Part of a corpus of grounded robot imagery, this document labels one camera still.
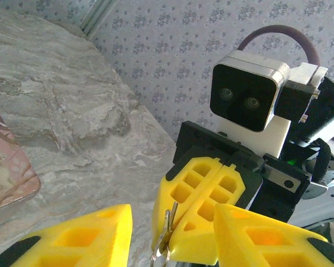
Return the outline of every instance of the green led light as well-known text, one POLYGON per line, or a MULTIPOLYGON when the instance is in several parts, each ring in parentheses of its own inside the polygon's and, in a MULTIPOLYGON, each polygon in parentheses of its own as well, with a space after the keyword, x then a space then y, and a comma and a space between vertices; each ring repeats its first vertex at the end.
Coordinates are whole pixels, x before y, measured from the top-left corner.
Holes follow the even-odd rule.
POLYGON ((288 164, 294 165, 296 164, 297 160, 289 160, 287 161, 288 164))

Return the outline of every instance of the cable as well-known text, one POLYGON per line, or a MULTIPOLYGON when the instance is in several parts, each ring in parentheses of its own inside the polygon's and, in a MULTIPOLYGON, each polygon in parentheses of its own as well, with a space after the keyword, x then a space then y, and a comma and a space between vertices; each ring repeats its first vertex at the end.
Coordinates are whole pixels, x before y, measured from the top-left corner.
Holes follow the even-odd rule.
POLYGON ((257 29, 241 42, 237 50, 244 50, 252 40, 265 33, 283 33, 293 38, 303 48, 309 64, 321 65, 318 52, 311 40, 299 30, 285 25, 270 25, 257 29))
POLYGON ((328 218, 328 219, 324 219, 324 220, 321 220, 321 221, 314 222, 313 224, 309 224, 309 225, 303 226, 302 228, 304 228, 304 229, 311 229, 312 226, 314 226, 314 225, 326 224, 326 223, 329 223, 329 222, 332 222, 332 221, 334 221, 334 218, 328 218))
POLYGON ((320 149, 318 152, 316 164, 314 165, 313 169, 312 182, 320 184, 327 174, 332 151, 330 146, 325 141, 323 141, 323 139, 318 138, 314 144, 318 144, 320 149))

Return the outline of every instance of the screw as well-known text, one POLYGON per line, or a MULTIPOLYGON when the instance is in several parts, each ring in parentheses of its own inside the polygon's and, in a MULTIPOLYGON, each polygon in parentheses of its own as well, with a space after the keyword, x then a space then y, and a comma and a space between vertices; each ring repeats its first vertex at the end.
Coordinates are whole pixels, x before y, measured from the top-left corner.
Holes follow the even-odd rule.
POLYGON ((320 90, 315 89, 313 94, 312 94, 312 99, 318 99, 319 94, 321 93, 320 90))
POLYGON ((302 118, 299 120, 301 123, 305 123, 308 119, 308 115, 304 114, 302 118))

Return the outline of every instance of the marble surface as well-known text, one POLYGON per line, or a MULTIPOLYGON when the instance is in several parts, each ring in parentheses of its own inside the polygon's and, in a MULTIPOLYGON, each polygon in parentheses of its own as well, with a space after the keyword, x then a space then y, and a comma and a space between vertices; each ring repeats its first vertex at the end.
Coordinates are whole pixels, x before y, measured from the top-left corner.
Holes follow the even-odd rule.
POLYGON ((0 226, 0 253, 30 231, 130 203, 129 266, 147 266, 175 144, 94 45, 77 28, 0 10, 0 113, 42 181, 0 226))

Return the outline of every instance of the floral wallpaper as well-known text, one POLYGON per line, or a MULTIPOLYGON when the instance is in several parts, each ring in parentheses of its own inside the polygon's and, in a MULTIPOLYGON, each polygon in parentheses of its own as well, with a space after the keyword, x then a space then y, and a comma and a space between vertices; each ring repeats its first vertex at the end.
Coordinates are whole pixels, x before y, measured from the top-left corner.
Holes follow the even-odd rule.
POLYGON ((0 0, 0 7, 79 25, 96 0, 0 0))
MULTIPOLYGON (((209 108, 213 64, 262 26, 285 24, 304 32, 334 78, 334 1, 257 2, 120 0, 93 41, 176 139, 185 120, 215 127, 209 108)), ((300 46, 281 34, 258 37, 246 51, 290 66, 306 61, 300 46)))

